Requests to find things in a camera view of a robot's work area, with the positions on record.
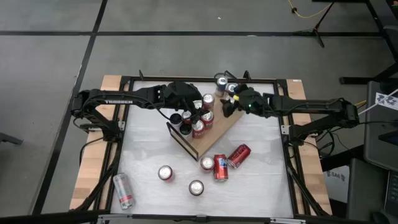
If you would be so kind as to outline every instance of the metal clamp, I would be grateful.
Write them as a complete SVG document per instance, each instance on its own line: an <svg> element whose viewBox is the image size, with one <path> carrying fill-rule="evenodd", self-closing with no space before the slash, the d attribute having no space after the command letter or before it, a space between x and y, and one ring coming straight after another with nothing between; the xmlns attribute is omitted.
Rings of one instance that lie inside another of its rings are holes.
<svg viewBox="0 0 398 224"><path fill-rule="evenodd" d="M271 223L279 224L305 224L305 220L298 220L293 218L271 218Z"/></svg>

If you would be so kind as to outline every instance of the can top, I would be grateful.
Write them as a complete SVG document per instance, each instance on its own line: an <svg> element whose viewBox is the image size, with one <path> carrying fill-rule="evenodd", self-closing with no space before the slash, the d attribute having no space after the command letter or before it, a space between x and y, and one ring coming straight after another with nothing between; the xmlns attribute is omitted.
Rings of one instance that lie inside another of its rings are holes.
<svg viewBox="0 0 398 224"><path fill-rule="evenodd" d="M194 180L189 184L189 192L195 196L202 194L204 189L205 186L200 180Z"/></svg>
<svg viewBox="0 0 398 224"><path fill-rule="evenodd" d="M203 124L203 121L198 121L196 124L192 124L192 129L194 131L201 131L205 127L205 124Z"/></svg>
<svg viewBox="0 0 398 224"><path fill-rule="evenodd" d="M214 102L214 96L211 95L211 94L208 94L208 93L204 94L204 95L203 95L203 102L205 102L205 103L212 103L212 102Z"/></svg>
<svg viewBox="0 0 398 224"><path fill-rule="evenodd" d="M184 112L182 113L182 119L187 119L187 118L189 118L189 117L191 117L191 112L189 112L189 111L184 111Z"/></svg>
<svg viewBox="0 0 398 224"><path fill-rule="evenodd" d="M200 163L205 169L211 169L214 167L214 159L211 156L203 157Z"/></svg>
<svg viewBox="0 0 398 224"><path fill-rule="evenodd" d="M173 173L172 168L167 165L164 165L160 167L159 171L157 172L157 175L159 176L160 179L165 180L171 177L172 173Z"/></svg>
<svg viewBox="0 0 398 224"><path fill-rule="evenodd" d="M220 77L217 79L217 85L226 85L228 80L225 77Z"/></svg>
<svg viewBox="0 0 398 224"><path fill-rule="evenodd" d="M183 124L180 126L180 132L183 135L188 135L192 132L192 127L190 124Z"/></svg>
<svg viewBox="0 0 398 224"><path fill-rule="evenodd" d="M197 109L197 110L199 110L199 109L201 109L202 108L202 104L201 104L201 100L195 100L194 102L193 102L193 104L195 105L195 109Z"/></svg>
<svg viewBox="0 0 398 224"><path fill-rule="evenodd" d="M211 121L214 118L213 112L209 111L207 114L201 116L205 121Z"/></svg>
<svg viewBox="0 0 398 224"><path fill-rule="evenodd" d="M171 122L172 124L179 124L179 123L181 123L181 122L182 122L182 117L181 117L181 115L178 114L178 113L172 114L172 115L170 116L170 122Z"/></svg>
<svg viewBox="0 0 398 224"><path fill-rule="evenodd" d="M229 84L228 87L227 87L227 91L230 92L230 93L234 93L235 92L234 91L235 87L237 87L237 84Z"/></svg>

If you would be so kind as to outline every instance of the silver can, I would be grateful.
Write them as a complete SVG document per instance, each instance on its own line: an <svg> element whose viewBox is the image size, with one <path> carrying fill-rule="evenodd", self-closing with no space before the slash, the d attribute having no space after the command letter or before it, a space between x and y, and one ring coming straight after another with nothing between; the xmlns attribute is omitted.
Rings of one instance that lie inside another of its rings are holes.
<svg viewBox="0 0 398 224"><path fill-rule="evenodd" d="M195 105L195 109L196 110L199 110L199 109L201 109L202 108L202 104L201 104L201 100L195 100L194 102L193 102L193 104Z"/></svg>
<svg viewBox="0 0 398 224"><path fill-rule="evenodd" d="M214 164L214 159L211 156L203 156L200 160L200 167L205 172L213 171Z"/></svg>
<svg viewBox="0 0 398 224"><path fill-rule="evenodd" d="M205 110L213 111L214 102L215 102L215 100L214 100L214 96L212 94L207 93L207 94L203 95L203 103L205 104L205 105L203 105L203 108Z"/></svg>
<svg viewBox="0 0 398 224"><path fill-rule="evenodd" d="M228 86L226 87L226 92L227 92L228 94L230 94L230 95L234 95L234 94L235 94L234 89L235 89L235 87L237 87L237 86L238 86L238 85L237 85L237 84L234 84L234 83L228 84Z"/></svg>
<svg viewBox="0 0 398 224"><path fill-rule="evenodd" d="M185 123L185 124L190 124L191 123L191 119L188 119L188 118L191 117L191 115L192 114L189 111L182 112L182 114L181 114L182 122Z"/></svg>
<svg viewBox="0 0 398 224"><path fill-rule="evenodd" d="M126 210L134 205L129 179L126 174L120 173L113 177L114 189L118 195L120 207Z"/></svg>
<svg viewBox="0 0 398 224"><path fill-rule="evenodd" d="M205 186L200 180L194 180L189 184L189 192L194 196L199 196L205 190Z"/></svg>
<svg viewBox="0 0 398 224"><path fill-rule="evenodd" d="M192 141L192 126L191 124L182 124L180 126L180 133L187 142Z"/></svg>
<svg viewBox="0 0 398 224"><path fill-rule="evenodd" d="M227 84L228 84L228 79L227 78L220 77L220 78L217 79L217 82L216 82L216 86L217 87L216 87L216 92L215 92L216 96L218 96L218 97L223 97L224 96Z"/></svg>
<svg viewBox="0 0 398 224"><path fill-rule="evenodd" d="M159 168L157 175L161 180L169 182L173 179L173 170L171 167L164 165Z"/></svg>

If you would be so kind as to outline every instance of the wooden plank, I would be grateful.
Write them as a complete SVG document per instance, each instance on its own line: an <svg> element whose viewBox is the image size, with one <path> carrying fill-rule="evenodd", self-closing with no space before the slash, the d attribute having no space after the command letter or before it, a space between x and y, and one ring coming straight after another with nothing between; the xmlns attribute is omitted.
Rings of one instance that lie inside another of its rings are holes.
<svg viewBox="0 0 398 224"><path fill-rule="evenodd" d="M287 80L287 87L289 96L296 100L305 100L304 87L301 80ZM311 122L309 114L293 114L293 121L295 124L307 124ZM316 145L314 138L308 137L305 141ZM303 167L305 185L311 192L315 200L327 213L331 214L331 208L329 203L329 196L326 190L325 180L323 178L323 172L321 163L319 160L318 150L310 144L304 144L299 146L301 163Z"/></svg>
<svg viewBox="0 0 398 224"><path fill-rule="evenodd" d="M120 75L105 75L101 90L119 90L120 81ZM107 119L112 119L114 105L101 105L96 109ZM87 137L87 142L100 137L102 137L101 131L90 132ZM73 191L72 200L70 202L70 209L81 205L84 199L90 194L95 185L98 183L100 179L101 167L104 161L105 149L106 142L104 141L94 142L86 146L81 160L80 169L75 184L75 190Z"/></svg>

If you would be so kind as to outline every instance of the lying can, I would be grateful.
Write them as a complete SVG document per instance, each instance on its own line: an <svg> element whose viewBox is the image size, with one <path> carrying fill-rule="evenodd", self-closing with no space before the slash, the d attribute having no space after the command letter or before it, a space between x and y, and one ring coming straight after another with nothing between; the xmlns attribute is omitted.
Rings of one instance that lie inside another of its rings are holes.
<svg viewBox="0 0 398 224"><path fill-rule="evenodd" d="M199 196L205 190L205 186L200 180L194 180L189 184L189 192L194 196Z"/></svg>
<svg viewBox="0 0 398 224"><path fill-rule="evenodd" d="M251 149L242 144L228 157L228 165L232 168L238 168L242 162L250 155Z"/></svg>
<svg viewBox="0 0 398 224"><path fill-rule="evenodd" d="M213 127L214 114L209 111L200 117L200 120L205 124L205 130L210 130Z"/></svg>
<svg viewBox="0 0 398 224"><path fill-rule="evenodd" d="M201 100L195 100L193 104L195 105L196 110L202 109L203 107L203 105L201 104Z"/></svg>
<svg viewBox="0 0 398 224"><path fill-rule="evenodd" d="M216 96L218 97L223 97L225 90L226 90L226 85L228 83L227 78L225 77L220 77L216 81Z"/></svg>
<svg viewBox="0 0 398 224"><path fill-rule="evenodd" d="M211 156L203 156L200 160L200 167L205 172L211 172L214 169L214 159Z"/></svg>
<svg viewBox="0 0 398 224"><path fill-rule="evenodd" d="M159 170L157 171L157 175L161 180L170 182L173 177L173 170L171 167L164 165L159 168Z"/></svg>
<svg viewBox="0 0 398 224"><path fill-rule="evenodd" d="M188 142L192 141L192 126L191 124L182 124L180 126L180 133Z"/></svg>
<svg viewBox="0 0 398 224"><path fill-rule="evenodd" d="M119 198L120 207L126 210L134 205L134 200L129 185L129 179L126 174L120 173L113 177L113 184L116 194Z"/></svg>
<svg viewBox="0 0 398 224"><path fill-rule="evenodd" d="M192 124L192 137L202 138L205 133L205 124L203 121L198 121L196 124Z"/></svg>
<svg viewBox="0 0 398 224"><path fill-rule="evenodd" d="M214 163L214 179L219 182L228 180L228 167L225 155L214 155Z"/></svg>
<svg viewBox="0 0 398 224"><path fill-rule="evenodd" d="M185 124L191 123L191 119L189 119L189 117L191 117L191 112L184 111L182 112L181 117L182 117L182 122L184 122Z"/></svg>
<svg viewBox="0 0 398 224"><path fill-rule="evenodd" d="M203 95L203 109L213 111L214 108L214 96L211 94L204 94Z"/></svg>
<svg viewBox="0 0 398 224"><path fill-rule="evenodd" d="M170 123L172 124L172 126L174 128L176 128L178 130L178 128L181 126L182 124L182 117L180 114L178 113L174 113L170 116Z"/></svg>
<svg viewBox="0 0 398 224"><path fill-rule="evenodd" d="M234 95L235 94L235 91L234 91L235 87L237 87L237 84L234 84L234 83L228 84L228 86L226 87L226 92L229 95Z"/></svg>

